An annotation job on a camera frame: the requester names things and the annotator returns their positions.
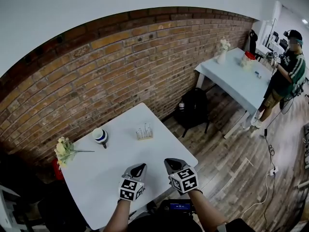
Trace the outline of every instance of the flower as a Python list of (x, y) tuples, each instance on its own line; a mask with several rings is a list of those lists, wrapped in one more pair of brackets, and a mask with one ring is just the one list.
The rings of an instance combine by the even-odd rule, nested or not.
[(58, 164), (59, 164), (60, 167), (66, 167), (67, 166), (62, 160), (58, 160)]
[(60, 155), (64, 155), (66, 153), (66, 150), (63, 146), (62, 143), (58, 143), (57, 146), (56, 146), (56, 151), (60, 154)]
[(231, 44), (226, 40), (220, 40), (221, 46), (224, 50), (228, 50), (228, 48), (231, 46)]
[(56, 153), (57, 158), (59, 158), (61, 156), (56, 149), (54, 150), (54, 152)]

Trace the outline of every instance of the black cap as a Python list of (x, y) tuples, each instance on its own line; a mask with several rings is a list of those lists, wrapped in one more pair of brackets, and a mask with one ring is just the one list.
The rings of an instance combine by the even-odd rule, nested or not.
[(301, 36), (300, 32), (296, 31), (296, 30), (291, 30), (288, 36), (288, 39), (290, 39), (291, 37), (296, 38), (300, 41), (303, 40), (303, 37)]

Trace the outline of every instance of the power strip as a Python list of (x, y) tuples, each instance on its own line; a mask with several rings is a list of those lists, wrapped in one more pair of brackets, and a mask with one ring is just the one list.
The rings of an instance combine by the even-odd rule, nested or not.
[(279, 168), (276, 166), (275, 168), (273, 168), (272, 170), (269, 171), (270, 176), (273, 176), (274, 174), (276, 174), (279, 171)]

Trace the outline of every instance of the shorts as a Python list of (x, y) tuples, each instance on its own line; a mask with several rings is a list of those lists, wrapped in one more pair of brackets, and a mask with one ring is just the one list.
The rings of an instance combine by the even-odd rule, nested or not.
[(281, 95), (279, 95), (274, 89), (272, 88), (268, 88), (265, 96), (264, 96), (264, 100), (263, 100), (263, 105), (265, 107), (269, 107), (269, 108), (273, 108), (274, 106), (276, 106), (281, 99), (283, 99), (284, 97), (282, 97)]

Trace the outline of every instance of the display screen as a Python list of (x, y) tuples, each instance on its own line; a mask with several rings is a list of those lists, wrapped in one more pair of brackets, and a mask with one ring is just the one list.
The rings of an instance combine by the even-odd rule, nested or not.
[(171, 210), (190, 210), (189, 203), (171, 203), (170, 204)]

